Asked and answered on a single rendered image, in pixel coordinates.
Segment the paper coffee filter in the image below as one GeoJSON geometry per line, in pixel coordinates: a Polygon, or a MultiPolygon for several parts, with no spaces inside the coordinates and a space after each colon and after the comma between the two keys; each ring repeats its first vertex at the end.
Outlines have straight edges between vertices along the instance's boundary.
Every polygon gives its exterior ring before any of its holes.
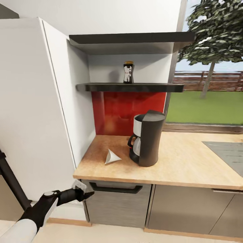
{"type": "Polygon", "coordinates": [[[114,161],[117,161],[117,160],[121,160],[121,158],[119,158],[110,149],[108,149],[108,155],[107,155],[105,164],[110,163],[110,162],[114,162],[114,161]]]}

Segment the bottle of coffee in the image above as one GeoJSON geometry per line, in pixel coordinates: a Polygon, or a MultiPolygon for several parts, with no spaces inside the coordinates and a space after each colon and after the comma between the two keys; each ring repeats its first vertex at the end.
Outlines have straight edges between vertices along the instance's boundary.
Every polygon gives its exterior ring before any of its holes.
{"type": "Polygon", "coordinates": [[[126,84],[134,83],[134,79],[133,79],[134,67],[135,65],[133,64],[133,61],[125,61],[124,64],[125,77],[123,83],[126,84]]]}

